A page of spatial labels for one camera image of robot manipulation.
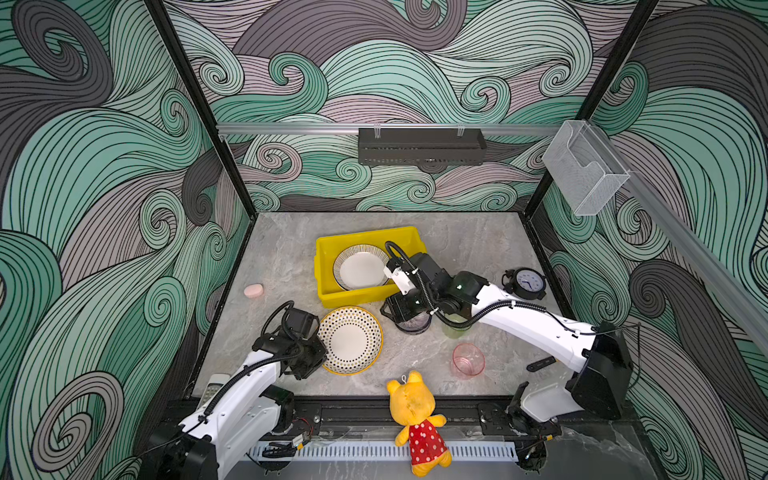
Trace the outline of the purple striped bowl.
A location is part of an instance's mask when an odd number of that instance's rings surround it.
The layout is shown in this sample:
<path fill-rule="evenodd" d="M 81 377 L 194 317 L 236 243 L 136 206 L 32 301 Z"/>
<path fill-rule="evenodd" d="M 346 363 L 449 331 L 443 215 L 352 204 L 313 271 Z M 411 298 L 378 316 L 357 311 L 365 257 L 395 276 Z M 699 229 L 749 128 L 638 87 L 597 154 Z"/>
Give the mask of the purple striped bowl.
<path fill-rule="evenodd" d="M 396 328 L 409 335 L 419 335 L 429 329 L 431 325 L 431 316 L 426 313 L 419 314 L 409 320 L 396 322 Z"/>

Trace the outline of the dotted plate yellow rim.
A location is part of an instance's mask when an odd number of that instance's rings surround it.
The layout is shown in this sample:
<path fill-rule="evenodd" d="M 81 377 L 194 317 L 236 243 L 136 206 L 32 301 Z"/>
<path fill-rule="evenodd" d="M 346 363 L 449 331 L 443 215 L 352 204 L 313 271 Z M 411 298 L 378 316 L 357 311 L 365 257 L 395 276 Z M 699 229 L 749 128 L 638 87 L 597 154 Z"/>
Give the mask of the dotted plate yellow rim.
<path fill-rule="evenodd" d="M 320 322 L 318 337 L 326 349 L 324 369 L 339 376 L 353 376 L 369 369 L 383 347 L 379 320 L 360 307 L 329 312 Z"/>

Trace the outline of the white plate black striped rim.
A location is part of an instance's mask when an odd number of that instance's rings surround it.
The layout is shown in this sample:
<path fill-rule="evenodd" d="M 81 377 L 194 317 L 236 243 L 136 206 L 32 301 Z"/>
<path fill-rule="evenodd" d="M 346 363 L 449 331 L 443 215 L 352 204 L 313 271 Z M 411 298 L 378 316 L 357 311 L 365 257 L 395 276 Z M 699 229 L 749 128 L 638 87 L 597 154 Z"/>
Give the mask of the white plate black striped rim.
<path fill-rule="evenodd" d="M 383 286 L 389 256 L 380 248 L 358 244 L 343 250 L 335 259 L 333 274 L 338 285 L 347 291 Z"/>

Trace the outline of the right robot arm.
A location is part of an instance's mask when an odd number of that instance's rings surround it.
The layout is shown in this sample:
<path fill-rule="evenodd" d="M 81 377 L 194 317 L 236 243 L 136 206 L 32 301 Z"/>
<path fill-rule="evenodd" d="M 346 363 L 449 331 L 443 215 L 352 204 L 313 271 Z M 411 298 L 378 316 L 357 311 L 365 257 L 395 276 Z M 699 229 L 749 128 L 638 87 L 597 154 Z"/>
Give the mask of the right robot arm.
<path fill-rule="evenodd" d="M 391 297 L 395 320 L 418 314 L 454 330 L 488 325 L 546 352 L 566 373 L 538 385 L 520 385 L 511 407 L 545 423 L 586 411 L 606 420 L 623 415 L 633 362 L 622 328 L 593 326 L 554 314 L 539 305 L 542 283 L 531 284 L 513 273 L 501 288 L 472 272 L 449 274 L 426 253 L 406 255 L 387 243 L 386 277 L 398 288 Z"/>

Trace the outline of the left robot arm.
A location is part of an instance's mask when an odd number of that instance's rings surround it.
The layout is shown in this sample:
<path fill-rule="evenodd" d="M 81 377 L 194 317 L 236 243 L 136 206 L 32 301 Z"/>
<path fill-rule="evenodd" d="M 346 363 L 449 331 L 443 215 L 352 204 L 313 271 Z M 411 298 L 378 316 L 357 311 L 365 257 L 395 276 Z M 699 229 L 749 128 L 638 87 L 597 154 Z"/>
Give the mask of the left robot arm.
<path fill-rule="evenodd" d="M 289 300 L 265 321 L 242 365 L 176 424 L 163 424 L 140 455 L 140 479 L 224 479 L 266 434 L 293 422 L 293 394 L 281 375 L 304 380 L 325 362 L 320 319 Z"/>

